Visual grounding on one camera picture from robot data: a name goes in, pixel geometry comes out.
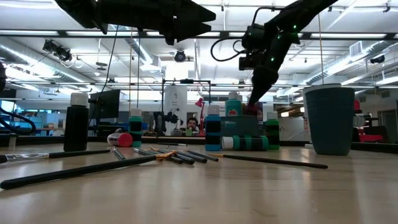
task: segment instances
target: gray plastic cup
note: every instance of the gray plastic cup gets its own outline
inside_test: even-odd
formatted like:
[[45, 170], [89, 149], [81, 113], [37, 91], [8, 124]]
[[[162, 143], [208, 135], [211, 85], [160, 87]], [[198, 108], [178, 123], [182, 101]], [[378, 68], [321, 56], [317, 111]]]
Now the gray plastic cup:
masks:
[[354, 98], [352, 88], [306, 93], [311, 139], [317, 154], [348, 155], [353, 137]]

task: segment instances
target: blue bottle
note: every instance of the blue bottle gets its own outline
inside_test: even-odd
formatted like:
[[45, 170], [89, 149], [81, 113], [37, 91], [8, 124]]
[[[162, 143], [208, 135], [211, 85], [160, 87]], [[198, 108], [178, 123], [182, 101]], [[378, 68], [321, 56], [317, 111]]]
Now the blue bottle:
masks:
[[221, 117], [220, 106], [209, 105], [206, 116], [206, 144], [207, 151], [221, 150]]
[[230, 92], [228, 98], [225, 102], [225, 116], [241, 116], [242, 102], [238, 100], [238, 93]]

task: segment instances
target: brush bristles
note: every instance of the brush bristles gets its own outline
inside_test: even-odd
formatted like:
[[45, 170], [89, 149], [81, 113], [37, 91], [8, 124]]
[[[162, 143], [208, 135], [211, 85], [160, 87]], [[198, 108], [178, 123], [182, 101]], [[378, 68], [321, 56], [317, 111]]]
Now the brush bristles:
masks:
[[171, 151], [171, 152], [169, 152], [169, 153], [157, 154], [157, 155], [155, 155], [155, 156], [156, 156], [156, 159], [157, 159], [157, 160], [162, 160], [162, 159], [166, 159], [166, 158], [170, 157], [172, 154], [174, 154], [174, 152], [175, 152], [175, 151]]

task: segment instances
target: desk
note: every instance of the desk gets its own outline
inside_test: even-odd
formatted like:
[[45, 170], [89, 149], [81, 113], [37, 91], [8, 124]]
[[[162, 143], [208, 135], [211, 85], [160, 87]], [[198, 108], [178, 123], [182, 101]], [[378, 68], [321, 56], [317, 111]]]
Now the desk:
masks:
[[[105, 143], [88, 144], [89, 149], [106, 147]], [[190, 149], [203, 151], [203, 146]], [[61, 150], [61, 144], [17, 147], [21, 153]], [[126, 157], [138, 156], [131, 149], [121, 152]], [[193, 166], [154, 161], [0, 191], [1, 221], [352, 224], [398, 219], [397, 155], [351, 151], [349, 156], [318, 156], [312, 149], [294, 147], [228, 154], [324, 163], [329, 169], [232, 159]], [[112, 154], [98, 154], [1, 164], [0, 181], [115, 160]]]

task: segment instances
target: person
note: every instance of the person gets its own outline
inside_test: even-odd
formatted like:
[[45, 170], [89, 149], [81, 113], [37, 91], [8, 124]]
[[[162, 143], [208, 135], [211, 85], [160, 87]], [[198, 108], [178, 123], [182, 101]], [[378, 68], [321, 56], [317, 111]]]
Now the person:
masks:
[[187, 122], [187, 129], [192, 129], [192, 131], [199, 131], [198, 120], [196, 118], [189, 118]]

